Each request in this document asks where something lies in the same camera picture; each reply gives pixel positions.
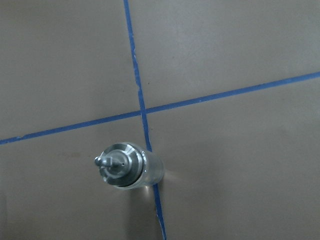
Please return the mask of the glass sauce bottle steel pourer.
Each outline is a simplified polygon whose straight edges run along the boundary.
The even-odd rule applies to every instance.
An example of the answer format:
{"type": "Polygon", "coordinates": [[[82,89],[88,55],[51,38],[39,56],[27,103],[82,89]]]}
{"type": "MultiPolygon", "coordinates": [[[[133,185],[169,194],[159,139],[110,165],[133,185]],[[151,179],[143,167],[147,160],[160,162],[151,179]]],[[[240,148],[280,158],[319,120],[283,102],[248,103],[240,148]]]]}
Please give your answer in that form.
{"type": "Polygon", "coordinates": [[[158,184],[165,175],[165,167],[153,152],[132,142],[118,142],[94,158],[104,182],[130,190],[158,184]]]}

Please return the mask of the blue tape strip crosswise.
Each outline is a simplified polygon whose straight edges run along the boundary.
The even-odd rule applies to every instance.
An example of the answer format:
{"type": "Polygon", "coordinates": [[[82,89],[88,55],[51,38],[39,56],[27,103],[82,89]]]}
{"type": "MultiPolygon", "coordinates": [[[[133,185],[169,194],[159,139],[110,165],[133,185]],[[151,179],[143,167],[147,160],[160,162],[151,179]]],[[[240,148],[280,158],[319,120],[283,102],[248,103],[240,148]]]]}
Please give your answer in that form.
{"type": "MultiPolygon", "coordinates": [[[[250,92],[261,91],[264,89],[275,88],[275,87],[279,87],[279,86],[308,81],[308,80],[316,79],[319,77],[320,77],[320,73],[317,71],[317,72],[304,74],[304,75],[300,75],[300,76],[285,78],[285,79],[281,79],[281,80],[261,83],[261,84],[247,86],[247,87],[238,88],[238,89],[233,89],[233,90],[229,90],[229,91],[225,91],[225,92],[220,92],[220,93],[210,94],[210,95],[196,97],[196,98],[192,98],[192,99],[187,99],[187,100],[183,100],[183,101],[178,101],[178,102],[173,102],[173,103],[169,103],[169,104],[150,107],[145,110],[145,113],[151,114],[151,113],[167,111],[170,109],[175,109],[175,108],[185,107],[185,106],[189,106],[189,105],[204,103],[204,102],[227,98],[227,97],[231,97],[231,96],[236,96],[236,95],[246,94],[246,93],[250,93],[250,92]]],[[[139,110],[137,110],[137,111],[126,112],[126,113],[122,113],[122,114],[118,114],[118,115],[98,118],[98,119],[94,119],[94,120],[90,120],[90,121],[66,125],[66,126],[62,126],[62,127],[46,129],[46,130],[42,130],[42,131],[38,131],[38,132],[28,133],[23,136],[14,136],[14,137],[2,139],[0,141],[0,144],[6,145],[6,144],[11,144],[11,143],[29,140],[29,139],[33,139],[33,138],[39,138],[39,137],[58,134],[58,133],[62,133],[62,132],[68,132],[68,131],[72,131],[72,130],[76,130],[76,129],[105,124],[105,123],[109,123],[109,122],[115,122],[118,120],[137,117],[140,114],[141,114],[141,112],[139,110]]]]}

